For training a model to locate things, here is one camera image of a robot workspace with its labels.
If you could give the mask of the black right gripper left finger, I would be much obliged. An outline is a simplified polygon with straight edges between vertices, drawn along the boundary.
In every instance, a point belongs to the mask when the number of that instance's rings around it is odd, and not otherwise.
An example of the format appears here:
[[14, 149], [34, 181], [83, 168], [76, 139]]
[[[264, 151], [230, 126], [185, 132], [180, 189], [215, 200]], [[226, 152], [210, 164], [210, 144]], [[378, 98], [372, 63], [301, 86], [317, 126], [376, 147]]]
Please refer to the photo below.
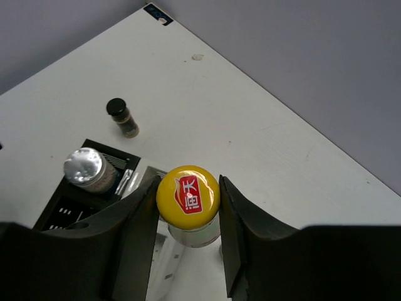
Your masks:
[[145, 300], [159, 212], [154, 176], [65, 229], [1, 224], [2, 300]]

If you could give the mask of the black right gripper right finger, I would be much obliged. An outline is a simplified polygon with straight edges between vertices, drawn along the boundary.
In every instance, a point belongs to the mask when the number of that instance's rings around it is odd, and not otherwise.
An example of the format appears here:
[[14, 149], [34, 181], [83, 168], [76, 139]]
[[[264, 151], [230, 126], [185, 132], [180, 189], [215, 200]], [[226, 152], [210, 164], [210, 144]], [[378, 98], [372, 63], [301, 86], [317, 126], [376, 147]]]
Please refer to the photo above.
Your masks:
[[219, 178], [227, 296], [233, 300], [399, 300], [400, 227], [296, 229]]

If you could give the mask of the silver lid spice jar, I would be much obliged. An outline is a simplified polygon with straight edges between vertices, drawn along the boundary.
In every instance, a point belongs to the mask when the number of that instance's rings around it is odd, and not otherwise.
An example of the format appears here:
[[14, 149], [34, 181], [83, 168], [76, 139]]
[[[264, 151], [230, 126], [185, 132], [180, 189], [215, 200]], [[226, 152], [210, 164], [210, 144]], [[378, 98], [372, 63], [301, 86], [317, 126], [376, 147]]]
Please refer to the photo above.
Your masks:
[[119, 172], [105, 156], [91, 147], [70, 153], [63, 163], [63, 172], [70, 184], [92, 194], [108, 193], [119, 177]]

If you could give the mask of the red sauce bottle green label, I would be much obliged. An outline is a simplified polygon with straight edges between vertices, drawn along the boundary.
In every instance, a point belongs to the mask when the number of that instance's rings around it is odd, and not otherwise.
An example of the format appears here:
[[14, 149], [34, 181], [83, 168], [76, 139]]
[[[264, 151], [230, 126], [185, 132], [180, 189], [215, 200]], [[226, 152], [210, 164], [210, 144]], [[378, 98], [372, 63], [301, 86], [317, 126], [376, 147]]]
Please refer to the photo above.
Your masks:
[[157, 207], [171, 236], [181, 245], [202, 248], [220, 236], [221, 194], [215, 177], [198, 166], [180, 166], [161, 180]]

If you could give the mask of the dark spice jar black cap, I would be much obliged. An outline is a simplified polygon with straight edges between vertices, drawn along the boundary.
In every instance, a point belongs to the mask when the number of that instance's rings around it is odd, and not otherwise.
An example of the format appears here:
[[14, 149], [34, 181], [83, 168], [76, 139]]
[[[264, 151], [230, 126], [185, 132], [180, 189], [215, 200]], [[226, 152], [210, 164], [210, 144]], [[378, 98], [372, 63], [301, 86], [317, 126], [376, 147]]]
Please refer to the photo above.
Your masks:
[[119, 126], [125, 137], [133, 138], [138, 135], [139, 127], [134, 121], [126, 102], [121, 98], [113, 98], [106, 106], [108, 115]]

